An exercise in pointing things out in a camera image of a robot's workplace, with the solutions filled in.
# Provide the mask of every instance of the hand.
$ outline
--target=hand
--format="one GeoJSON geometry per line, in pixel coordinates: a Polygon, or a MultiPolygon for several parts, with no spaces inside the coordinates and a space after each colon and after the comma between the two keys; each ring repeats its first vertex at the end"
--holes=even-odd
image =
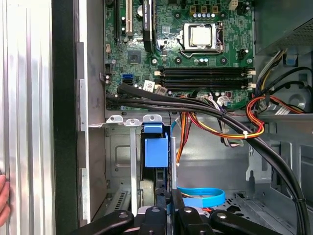
{"type": "Polygon", "coordinates": [[[11,209],[7,204],[10,194],[10,183],[6,182],[6,176],[0,175],[0,227],[6,223],[11,209]]]}

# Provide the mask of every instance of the motherboard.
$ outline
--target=motherboard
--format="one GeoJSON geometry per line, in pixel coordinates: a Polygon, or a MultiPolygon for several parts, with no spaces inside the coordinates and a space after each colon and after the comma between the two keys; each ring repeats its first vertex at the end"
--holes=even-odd
{"type": "MultiPolygon", "coordinates": [[[[223,97],[230,109],[250,99],[251,1],[106,0],[107,93],[121,83],[161,95],[223,97]]],[[[109,106],[108,109],[134,109],[109,106]]]]}

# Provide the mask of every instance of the blue sata port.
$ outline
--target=blue sata port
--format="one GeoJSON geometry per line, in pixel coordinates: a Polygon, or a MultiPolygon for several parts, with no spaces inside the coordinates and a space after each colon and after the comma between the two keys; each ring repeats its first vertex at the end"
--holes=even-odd
{"type": "Polygon", "coordinates": [[[132,75],[132,74],[122,74],[122,79],[134,79],[134,75],[132,75]]]}

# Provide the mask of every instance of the ram slot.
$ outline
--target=ram slot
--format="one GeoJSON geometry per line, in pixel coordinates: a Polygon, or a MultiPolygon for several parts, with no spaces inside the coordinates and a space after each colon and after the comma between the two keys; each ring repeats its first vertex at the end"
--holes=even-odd
{"type": "Polygon", "coordinates": [[[133,0],[126,0],[126,34],[133,35],[133,0]]]}
{"type": "Polygon", "coordinates": [[[155,73],[164,78],[191,79],[191,78],[236,78],[254,75],[254,69],[247,68],[160,68],[155,73]]]}
{"type": "Polygon", "coordinates": [[[119,0],[114,0],[114,39],[119,42],[119,0]]]}
{"type": "Polygon", "coordinates": [[[161,84],[173,92],[195,90],[209,87],[213,90],[241,90],[247,87],[248,79],[164,79],[161,84]]]}

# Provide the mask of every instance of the cpu socket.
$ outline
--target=cpu socket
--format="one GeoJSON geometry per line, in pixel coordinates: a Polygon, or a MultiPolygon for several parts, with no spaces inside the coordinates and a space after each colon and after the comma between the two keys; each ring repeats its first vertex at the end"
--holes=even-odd
{"type": "Polygon", "coordinates": [[[220,54],[224,50],[223,24],[185,23],[177,39],[183,48],[181,53],[184,56],[184,52],[220,54]]]}

